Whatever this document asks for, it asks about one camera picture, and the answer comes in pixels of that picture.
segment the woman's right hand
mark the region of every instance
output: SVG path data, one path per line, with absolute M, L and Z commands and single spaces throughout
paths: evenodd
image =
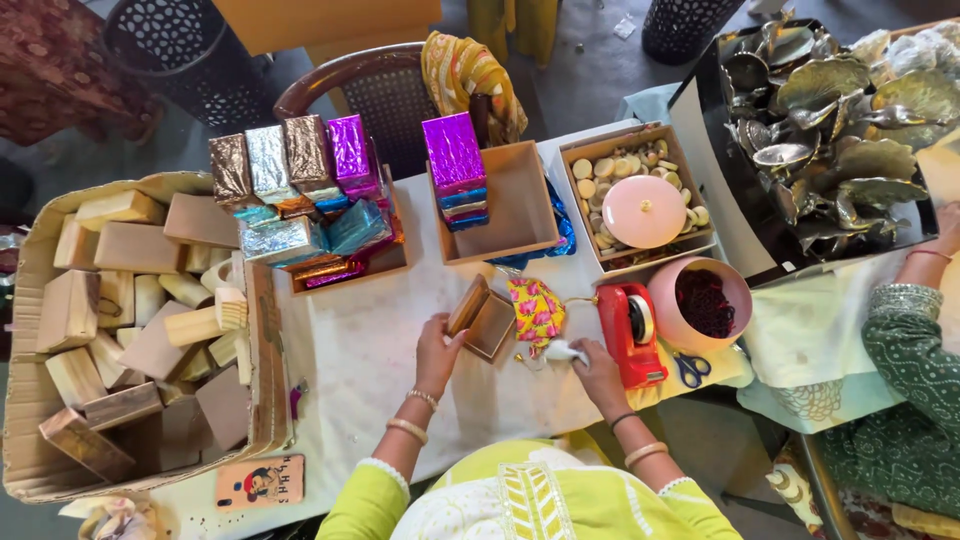
M 604 420 L 609 423 L 618 416 L 633 412 L 627 403 L 623 382 L 620 381 L 620 367 L 604 346 L 599 341 L 589 339 L 578 339 L 570 346 L 587 353 L 590 366 L 574 359 L 573 371 L 580 378 L 584 390 L 587 390 L 587 396 L 600 409 Z
M 940 224 L 940 237 L 930 240 L 922 247 L 953 257 L 960 251 L 960 201 L 939 207 L 937 223 Z

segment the gold bangle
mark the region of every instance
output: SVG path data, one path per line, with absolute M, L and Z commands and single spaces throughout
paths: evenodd
M 413 390 L 410 390 L 409 392 L 407 392 L 407 397 L 420 398 L 425 402 L 429 403 L 430 408 L 432 408 L 434 412 L 437 412 L 437 407 L 439 405 L 437 405 L 437 400 L 430 394 L 427 394 L 426 392 L 420 392 L 417 388 L 414 388 Z
M 420 440 L 420 442 L 423 443 L 423 446 L 426 446 L 426 442 L 430 440 L 426 436 L 426 431 L 400 418 L 391 418 L 390 420 L 388 420 L 387 429 L 389 428 L 397 428 L 398 430 L 404 430 L 410 433 L 411 435 L 417 437 Z
M 631 467 L 634 466 L 635 463 L 637 463 L 644 457 L 650 454 L 658 454 L 660 452 L 663 452 L 664 454 L 669 454 L 665 443 L 656 442 L 653 444 L 648 444 L 647 446 L 639 450 L 634 450 L 633 452 L 630 452 L 630 455 L 628 455 L 627 458 L 623 460 L 623 464 L 626 465 L 627 469 L 629 470 Z

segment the black wastebasket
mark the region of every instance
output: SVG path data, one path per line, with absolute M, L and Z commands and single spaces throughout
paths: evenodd
M 655 61 L 680 65 L 700 57 L 744 0 L 654 0 L 640 41 Z
M 109 60 L 221 135 L 276 123 L 263 70 L 209 0 L 120 0 Z

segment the floor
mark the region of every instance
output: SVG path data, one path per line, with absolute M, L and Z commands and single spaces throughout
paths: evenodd
M 86 2 L 106 15 L 116 0 Z M 686 66 L 655 63 L 640 49 L 640 30 L 627 39 L 613 27 L 630 16 L 637 27 L 649 0 L 563 0 L 553 59 L 543 70 L 530 59 L 511 55 L 506 64 L 516 93 L 530 118 L 524 138 L 544 139 L 583 130 L 613 119 L 622 96 L 649 86 L 679 81 Z M 797 16 L 820 19 L 843 43 L 852 43 L 878 28 L 902 28 L 960 14 L 960 0 L 908 2 L 906 0 L 823 0 L 796 2 Z M 464 0 L 444 0 L 444 21 L 436 28 L 450 34 L 467 33 Z M 758 24 L 745 8 L 725 30 Z M 577 45 L 583 45 L 583 52 Z M 302 49 L 276 54 L 269 80 L 278 95 L 311 64 Z M 328 102 L 314 112 L 333 117 Z M 72 130 L 61 132 L 30 148 L 0 140 L 0 156 L 28 170 L 35 192 L 26 210 L 36 213 L 46 202 L 65 192 L 114 180 L 138 179 L 158 171 L 206 170 L 206 141 L 213 133 L 183 111 L 170 106 L 154 138 L 142 147 L 113 136 L 94 144 Z M 6 387 L 6 364 L 0 363 L 0 388 Z M 753 424 L 735 412 L 671 400 L 649 417 L 659 422 L 666 442 L 681 467 L 714 498 L 725 488 L 775 502 L 764 485 L 768 465 Z M 723 506 L 733 525 L 747 540 L 778 537 L 808 538 L 803 528 L 786 524 L 736 505 Z M 56 518 L 57 507 L 24 506 L 0 495 L 0 523 L 11 537 L 73 538 L 80 522 Z

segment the maroon patterned fabric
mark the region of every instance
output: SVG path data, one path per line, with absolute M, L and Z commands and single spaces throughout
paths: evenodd
M 27 146 L 98 120 L 144 135 L 158 104 L 105 65 L 103 26 L 77 0 L 0 0 L 0 136 Z

